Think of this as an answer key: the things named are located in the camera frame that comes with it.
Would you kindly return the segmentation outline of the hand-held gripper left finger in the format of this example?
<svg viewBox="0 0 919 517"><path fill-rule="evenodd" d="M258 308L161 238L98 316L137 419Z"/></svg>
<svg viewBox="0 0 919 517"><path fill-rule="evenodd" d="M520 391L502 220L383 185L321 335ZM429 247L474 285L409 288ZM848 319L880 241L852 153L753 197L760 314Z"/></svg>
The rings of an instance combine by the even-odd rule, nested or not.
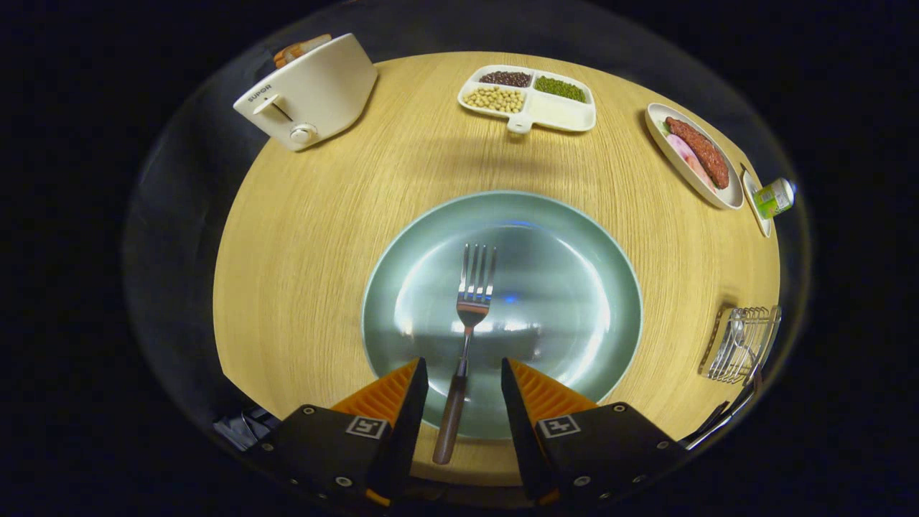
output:
<svg viewBox="0 0 919 517"><path fill-rule="evenodd" d="M409 484L426 396L417 357L331 408L295 409L248 464L322 507L394 507Z"/></svg>

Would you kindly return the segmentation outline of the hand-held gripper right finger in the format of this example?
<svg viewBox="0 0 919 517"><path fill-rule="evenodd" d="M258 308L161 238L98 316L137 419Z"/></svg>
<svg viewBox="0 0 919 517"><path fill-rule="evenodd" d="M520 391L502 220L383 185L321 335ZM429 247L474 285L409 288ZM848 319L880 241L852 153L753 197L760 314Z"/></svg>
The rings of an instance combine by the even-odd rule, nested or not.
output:
<svg viewBox="0 0 919 517"><path fill-rule="evenodd" d="M686 461L686 448L629 404L600 405L503 358L501 390L526 497L539 507L603 507Z"/></svg>

